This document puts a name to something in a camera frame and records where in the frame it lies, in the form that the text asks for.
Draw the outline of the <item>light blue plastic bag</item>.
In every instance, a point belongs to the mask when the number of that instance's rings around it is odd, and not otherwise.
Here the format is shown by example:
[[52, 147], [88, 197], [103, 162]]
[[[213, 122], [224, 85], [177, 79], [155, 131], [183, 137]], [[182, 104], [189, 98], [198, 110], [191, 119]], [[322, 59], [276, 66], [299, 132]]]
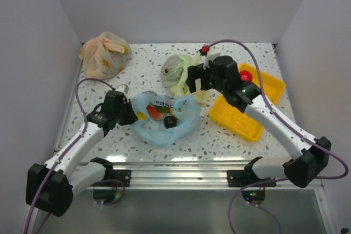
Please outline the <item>light blue plastic bag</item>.
[[201, 124], [201, 109], [191, 94], [171, 97], [147, 91], [133, 97], [131, 103], [138, 117], [131, 128], [155, 146], [169, 147]]

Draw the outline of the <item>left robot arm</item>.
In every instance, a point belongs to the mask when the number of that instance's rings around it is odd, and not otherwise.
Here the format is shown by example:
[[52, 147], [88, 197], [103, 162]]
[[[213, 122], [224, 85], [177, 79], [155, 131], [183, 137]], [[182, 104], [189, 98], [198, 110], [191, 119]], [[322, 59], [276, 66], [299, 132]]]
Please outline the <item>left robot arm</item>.
[[105, 94], [103, 103], [88, 114], [87, 122], [56, 155], [44, 164], [33, 164], [27, 174], [26, 203], [49, 214], [62, 216], [73, 198], [90, 185], [125, 186], [124, 176], [113, 171], [111, 162], [93, 158], [84, 168], [79, 164], [98, 142], [117, 125], [137, 120], [123, 84]]

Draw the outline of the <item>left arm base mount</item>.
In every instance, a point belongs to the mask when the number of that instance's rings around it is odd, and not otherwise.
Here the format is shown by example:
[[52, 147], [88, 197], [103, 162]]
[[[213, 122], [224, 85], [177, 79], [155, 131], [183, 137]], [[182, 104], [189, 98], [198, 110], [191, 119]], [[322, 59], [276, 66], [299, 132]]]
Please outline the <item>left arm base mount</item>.
[[92, 184], [95, 203], [103, 207], [120, 202], [126, 193], [126, 188], [130, 186], [132, 171], [114, 169], [112, 162], [99, 157], [91, 159], [89, 164], [97, 164], [98, 168], [103, 169], [103, 177]]

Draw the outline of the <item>dark purple plum fruit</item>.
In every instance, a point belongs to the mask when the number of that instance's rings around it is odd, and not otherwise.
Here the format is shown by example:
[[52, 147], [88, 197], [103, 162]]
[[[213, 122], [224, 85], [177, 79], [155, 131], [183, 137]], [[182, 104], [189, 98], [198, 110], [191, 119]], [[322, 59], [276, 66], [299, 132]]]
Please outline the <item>dark purple plum fruit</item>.
[[166, 129], [174, 128], [177, 126], [178, 119], [172, 115], [166, 116], [163, 119], [163, 125]]

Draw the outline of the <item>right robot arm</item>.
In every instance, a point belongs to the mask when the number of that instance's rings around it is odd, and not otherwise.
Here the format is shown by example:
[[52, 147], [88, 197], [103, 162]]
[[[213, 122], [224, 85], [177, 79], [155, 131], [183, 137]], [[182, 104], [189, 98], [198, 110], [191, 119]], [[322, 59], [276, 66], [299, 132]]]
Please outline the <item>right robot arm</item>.
[[196, 80], [201, 90], [220, 92], [227, 103], [261, 124], [287, 151], [283, 160], [256, 157], [248, 162], [239, 175], [234, 176], [238, 185], [257, 186], [271, 179], [288, 179], [305, 188], [327, 166], [331, 142], [324, 136], [317, 139], [301, 129], [263, 94], [253, 82], [243, 81], [237, 63], [230, 56], [219, 56], [209, 63], [189, 66], [186, 84], [190, 92], [196, 91]]

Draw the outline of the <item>red fruit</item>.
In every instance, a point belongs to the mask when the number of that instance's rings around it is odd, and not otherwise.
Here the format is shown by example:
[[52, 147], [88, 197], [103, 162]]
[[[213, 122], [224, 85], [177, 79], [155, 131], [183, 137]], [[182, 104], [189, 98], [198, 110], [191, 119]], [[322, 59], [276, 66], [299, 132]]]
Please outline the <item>red fruit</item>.
[[252, 74], [246, 70], [240, 71], [240, 77], [241, 77], [241, 80], [245, 82], [252, 82], [253, 80]]

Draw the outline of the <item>pink red peach slice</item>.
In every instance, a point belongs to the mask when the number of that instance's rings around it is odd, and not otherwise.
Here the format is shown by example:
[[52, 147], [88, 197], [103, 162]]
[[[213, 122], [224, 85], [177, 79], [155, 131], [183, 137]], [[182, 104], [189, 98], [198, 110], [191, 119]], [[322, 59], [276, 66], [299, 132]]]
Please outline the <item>pink red peach slice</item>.
[[152, 105], [148, 105], [146, 107], [146, 110], [150, 116], [151, 119], [153, 119], [154, 121], [160, 121], [163, 119], [163, 114], [160, 113], [155, 107], [153, 107]]

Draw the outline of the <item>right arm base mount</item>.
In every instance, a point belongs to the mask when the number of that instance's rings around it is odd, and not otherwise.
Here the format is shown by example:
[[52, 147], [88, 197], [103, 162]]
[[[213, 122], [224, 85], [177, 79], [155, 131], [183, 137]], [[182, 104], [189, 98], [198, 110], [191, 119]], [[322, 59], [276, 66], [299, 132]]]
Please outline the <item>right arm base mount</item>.
[[[227, 171], [227, 181], [229, 187], [239, 187], [242, 188], [244, 186], [254, 184], [257, 182], [264, 182], [271, 180], [271, 178], [260, 179], [253, 172], [253, 165], [260, 161], [262, 157], [256, 157], [250, 162], [248, 162], [244, 168], [239, 170], [228, 170]], [[275, 182], [266, 183], [258, 186], [258, 190], [242, 190], [241, 194], [243, 199], [246, 202], [253, 203], [256, 205], [260, 205], [264, 202], [266, 194], [266, 187], [275, 187]]]

